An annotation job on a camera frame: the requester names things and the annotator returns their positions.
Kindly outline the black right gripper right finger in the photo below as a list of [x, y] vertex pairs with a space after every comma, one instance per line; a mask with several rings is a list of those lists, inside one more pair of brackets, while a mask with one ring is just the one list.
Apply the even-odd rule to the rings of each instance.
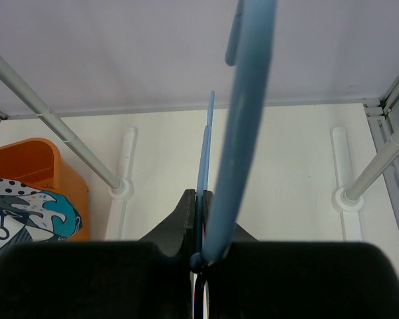
[[238, 227], [207, 285], [210, 318], [399, 318], [399, 278], [368, 243], [258, 241]]

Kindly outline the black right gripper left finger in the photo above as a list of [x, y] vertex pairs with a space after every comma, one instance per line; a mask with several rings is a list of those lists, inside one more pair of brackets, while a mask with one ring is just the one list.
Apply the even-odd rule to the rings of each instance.
[[0, 258], [0, 318], [190, 318], [196, 193], [137, 241], [16, 245]]

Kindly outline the colourful patterned shorts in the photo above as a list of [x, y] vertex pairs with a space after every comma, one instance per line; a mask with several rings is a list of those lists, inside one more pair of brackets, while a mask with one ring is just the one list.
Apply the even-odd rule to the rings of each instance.
[[0, 256], [18, 243], [64, 241], [82, 228], [64, 195], [0, 177]]

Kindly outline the light blue clothes hanger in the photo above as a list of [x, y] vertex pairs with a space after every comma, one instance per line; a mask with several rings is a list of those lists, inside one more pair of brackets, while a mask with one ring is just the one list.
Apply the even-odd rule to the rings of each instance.
[[225, 53], [235, 76], [205, 239], [190, 259], [194, 273], [222, 259], [235, 230], [261, 122], [276, 11], [276, 1], [237, 4]]

